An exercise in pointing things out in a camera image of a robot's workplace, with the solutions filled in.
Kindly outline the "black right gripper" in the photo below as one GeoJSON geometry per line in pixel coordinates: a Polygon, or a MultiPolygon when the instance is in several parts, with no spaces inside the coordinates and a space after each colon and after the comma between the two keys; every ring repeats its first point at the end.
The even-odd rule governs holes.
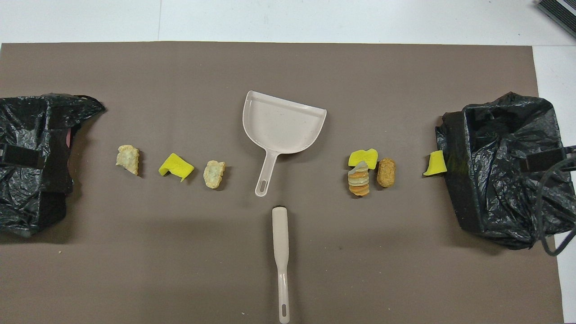
{"type": "Polygon", "coordinates": [[[551,166],[567,158],[564,150],[546,150],[521,159],[521,172],[547,171],[551,166]]]}

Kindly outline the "black plastic bin bag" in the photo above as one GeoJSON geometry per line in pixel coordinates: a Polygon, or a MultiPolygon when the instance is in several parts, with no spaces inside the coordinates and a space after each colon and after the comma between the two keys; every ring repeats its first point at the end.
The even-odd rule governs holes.
{"type": "Polygon", "coordinates": [[[104,111],[100,101],[86,95],[0,98],[0,146],[41,150],[45,158],[42,170],[0,166],[0,232],[29,238],[65,218],[74,185],[69,170],[74,136],[104,111]]]}
{"type": "Polygon", "coordinates": [[[564,146],[553,105],[509,93],[445,113],[436,128],[448,171],[444,179],[461,229],[517,250],[568,233],[576,237],[576,145],[564,146]],[[542,172],[521,172],[521,159],[546,150],[567,158],[542,172]]]}

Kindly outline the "dark grey ribbed panel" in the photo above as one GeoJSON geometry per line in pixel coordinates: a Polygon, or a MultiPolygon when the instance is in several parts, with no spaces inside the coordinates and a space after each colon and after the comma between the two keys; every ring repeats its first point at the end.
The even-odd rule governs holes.
{"type": "Polygon", "coordinates": [[[576,39],[576,0],[537,0],[535,5],[576,39]]]}

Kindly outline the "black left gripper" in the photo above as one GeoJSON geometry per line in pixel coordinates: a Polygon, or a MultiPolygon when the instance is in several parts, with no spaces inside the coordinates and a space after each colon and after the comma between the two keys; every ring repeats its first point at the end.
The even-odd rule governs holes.
{"type": "Polygon", "coordinates": [[[45,158],[41,150],[21,146],[0,146],[0,166],[42,170],[45,168],[45,158]]]}

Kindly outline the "beige hand brush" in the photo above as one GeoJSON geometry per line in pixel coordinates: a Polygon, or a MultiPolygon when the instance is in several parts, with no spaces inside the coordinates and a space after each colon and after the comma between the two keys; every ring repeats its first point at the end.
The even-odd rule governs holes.
{"type": "Polygon", "coordinates": [[[278,307],[281,324],[290,322],[290,306],[288,293],[288,261],[289,261],[289,235],[288,212],[286,207],[279,206],[272,209],[272,240],[278,277],[278,307]]]}

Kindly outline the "brown cork-like foam piece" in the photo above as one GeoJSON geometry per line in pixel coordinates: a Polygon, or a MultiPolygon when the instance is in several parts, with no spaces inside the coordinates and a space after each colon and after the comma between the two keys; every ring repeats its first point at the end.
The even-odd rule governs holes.
{"type": "Polygon", "coordinates": [[[391,158],[384,158],[378,164],[377,182],[381,187],[392,187],[396,181],[396,162],[391,158]]]}

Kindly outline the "brown table mat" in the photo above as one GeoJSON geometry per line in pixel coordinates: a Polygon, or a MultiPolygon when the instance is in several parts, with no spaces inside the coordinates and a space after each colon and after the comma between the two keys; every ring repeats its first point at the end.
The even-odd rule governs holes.
{"type": "Polygon", "coordinates": [[[0,324],[275,324],[276,205],[293,324],[563,322],[555,258],[461,230],[444,179],[422,176],[444,113],[510,91],[538,95],[530,47],[4,44],[0,98],[83,94],[107,110],[73,144],[66,219],[0,234],[0,324]],[[278,156],[265,197],[250,90],[328,111],[312,146],[278,156]],[[138,148],[138,176],[115,165],[121,145],[138,148]],[[368,149],[358,197],[348,158],[368,149]],[[158,173],[171,153],[195,167],[183,182],[158,173]],[[210,160],[226,163],[217,189],[210,160]]]}

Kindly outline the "grey orange striped foam piece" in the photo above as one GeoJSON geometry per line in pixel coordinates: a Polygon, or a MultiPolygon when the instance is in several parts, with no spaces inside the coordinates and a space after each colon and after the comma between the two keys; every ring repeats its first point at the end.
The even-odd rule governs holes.
{"type": "Polygon", "coordinates": [[[347,173],[348,189],[350,193],[358,197],[364,197],[369,193],[369,166],[365,161],[360,161],[347,173]]]}

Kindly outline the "beige orange ridged foam piece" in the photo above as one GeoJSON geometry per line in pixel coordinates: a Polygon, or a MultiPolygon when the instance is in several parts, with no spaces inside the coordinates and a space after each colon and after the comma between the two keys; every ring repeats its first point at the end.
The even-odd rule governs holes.
{"type": "Polygon", "coordinates": [[[210,189],[217,189],[222,181],[226,168],[225,162],[210,160],[203,172],[204,184],[210,189]]]}

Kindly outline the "yellow wedge sponge piece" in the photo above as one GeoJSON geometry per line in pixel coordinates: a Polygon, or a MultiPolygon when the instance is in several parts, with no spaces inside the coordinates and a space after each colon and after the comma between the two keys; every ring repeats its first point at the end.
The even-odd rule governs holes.
{"type": "Polygon", "coordinates": [[[444,152],[442,150],[436,150],[429,155],[428,167],[423,173],[423,176],[432,176],[438,174],[444,174],[448,171],[446,166],[444,152]]]}

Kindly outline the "beige plastic dustpan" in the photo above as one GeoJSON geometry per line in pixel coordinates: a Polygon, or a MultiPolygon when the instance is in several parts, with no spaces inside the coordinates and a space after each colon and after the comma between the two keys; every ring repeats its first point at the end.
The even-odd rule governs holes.
{"type": "Polygon", "coordinates": [[[250,90],[243,105],[242,124],[248,138],[265,151],[255,187],[265,197],[278,156],[295,154],[319,137],[328,111],[250,90]]]}

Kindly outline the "yellow notched sponge piece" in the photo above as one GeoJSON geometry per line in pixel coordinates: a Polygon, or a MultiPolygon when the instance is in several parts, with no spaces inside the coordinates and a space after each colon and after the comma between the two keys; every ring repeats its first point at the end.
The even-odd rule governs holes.
{"type": "Polygon", "coordinates": [[[360,162],[365,162],[370,170],[375,170],[378,162],[378,152],[375,149],[356,150],[348,158],[348,166],[356,167],[360,162]]]}

